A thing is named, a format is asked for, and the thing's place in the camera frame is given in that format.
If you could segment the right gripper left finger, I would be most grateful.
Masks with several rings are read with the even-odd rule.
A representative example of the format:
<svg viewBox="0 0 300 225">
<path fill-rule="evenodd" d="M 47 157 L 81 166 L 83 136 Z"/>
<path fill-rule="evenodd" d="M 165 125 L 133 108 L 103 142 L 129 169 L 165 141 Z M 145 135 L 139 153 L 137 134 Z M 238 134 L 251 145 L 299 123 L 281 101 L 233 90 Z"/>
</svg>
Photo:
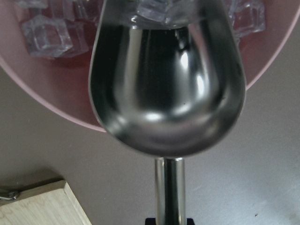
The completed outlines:
<svg viewBox="0 0 300 225">
<path fill-rule="evenodd" d="M 144 224 L 145 225 L 156 225 L 156 219 L 150 218 L 150 217 L 146 218 Z"/>
</svg>

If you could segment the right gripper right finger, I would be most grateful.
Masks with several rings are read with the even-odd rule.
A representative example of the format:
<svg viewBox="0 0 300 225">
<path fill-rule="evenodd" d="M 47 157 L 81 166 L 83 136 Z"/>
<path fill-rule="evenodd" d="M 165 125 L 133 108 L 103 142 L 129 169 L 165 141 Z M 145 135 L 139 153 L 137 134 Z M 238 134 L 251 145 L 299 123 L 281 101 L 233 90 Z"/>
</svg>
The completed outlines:
<svg viewBox="0 0 300 225">
<path fill-rule="evenodd" d="M 187 218 L 187 225 L 195 225 L 194 220 L 192 218 Z"/>
</svg>

